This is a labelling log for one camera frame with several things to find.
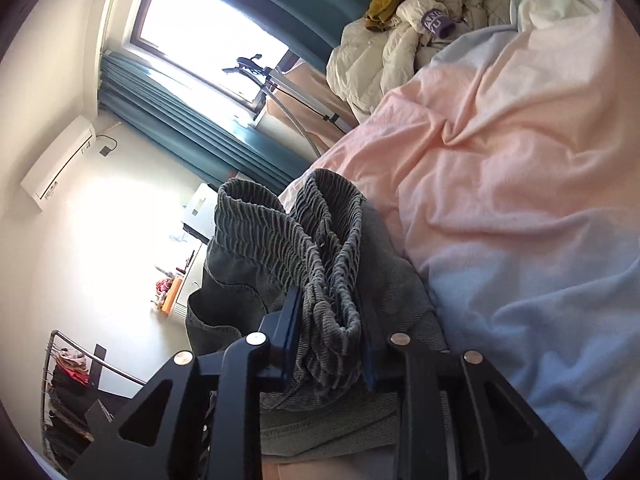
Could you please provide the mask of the grey denim jeans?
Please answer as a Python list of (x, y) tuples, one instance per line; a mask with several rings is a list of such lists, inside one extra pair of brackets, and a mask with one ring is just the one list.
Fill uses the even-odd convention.
[(376, 209), (344, 177), (314, 170), (285, 207), (268, 188), (221, 185), (201, 288), (186, 331), (196, 354), (222, 351), (303, 294), (293, 378), (260, 398), (262, 452), (320, 460), (396, 441), (397, 401), (361, 377), (360, 311), (387, 335), (404, 333), (442, 351), (446, 342), (416, 269), (396, 252)]

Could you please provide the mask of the cream clothes pile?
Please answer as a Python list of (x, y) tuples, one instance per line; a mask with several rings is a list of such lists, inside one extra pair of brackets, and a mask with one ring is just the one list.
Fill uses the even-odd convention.
[(364, 17), (345, 26), (326, 66), (328, 85), (364, 122), (387, 92), (408, 82), (432, 58), (469, 32), (513, 25), (522, 32), (596, 13), (601, 0), (405, 0), (388, 29), (372, 32)]

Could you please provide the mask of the white pink bed sheet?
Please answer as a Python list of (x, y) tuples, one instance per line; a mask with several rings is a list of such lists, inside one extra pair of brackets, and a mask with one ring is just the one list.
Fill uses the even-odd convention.
[(548, 1), (450, 44), (318, 166), (378, 210), (451, 350), (602, 479), (639, 429), (639, 37), (615, 0)]

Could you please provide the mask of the upper teal curtain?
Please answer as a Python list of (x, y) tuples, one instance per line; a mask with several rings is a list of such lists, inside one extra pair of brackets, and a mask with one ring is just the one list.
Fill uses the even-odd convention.
[(181, 99), (175, 79), (116, 52), (102, 55), (100, 104), (213, 186), (242, 174), (277, 194), (309, 162), (253, 127), (216, 124)]

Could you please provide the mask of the mustard yellow garment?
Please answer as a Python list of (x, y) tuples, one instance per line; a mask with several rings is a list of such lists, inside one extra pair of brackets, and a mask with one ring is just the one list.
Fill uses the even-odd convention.
[(405, 0), (371, 0), (366, 15), (364, 26), (372, 32), (382, 32), (390, 27), (396, 9)]

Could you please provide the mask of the clothes rail with garments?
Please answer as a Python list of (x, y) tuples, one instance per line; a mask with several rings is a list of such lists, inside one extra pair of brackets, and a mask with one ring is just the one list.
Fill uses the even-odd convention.
[(40, 430), (44, 458), (68, 472), (102, 426), (144, 385), (108, 362), (107, 350), (89, 350), (60, 330), (50, 333), (42, 368)]

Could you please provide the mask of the white wall air conditioner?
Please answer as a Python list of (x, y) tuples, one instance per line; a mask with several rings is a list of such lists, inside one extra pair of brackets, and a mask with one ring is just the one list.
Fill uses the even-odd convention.
[(36, 160), (22, 180), (21, 187), (40, 210), (47, 208), (64, 176), (88, 153), (95, 140), (93, 124), (79, 115)]

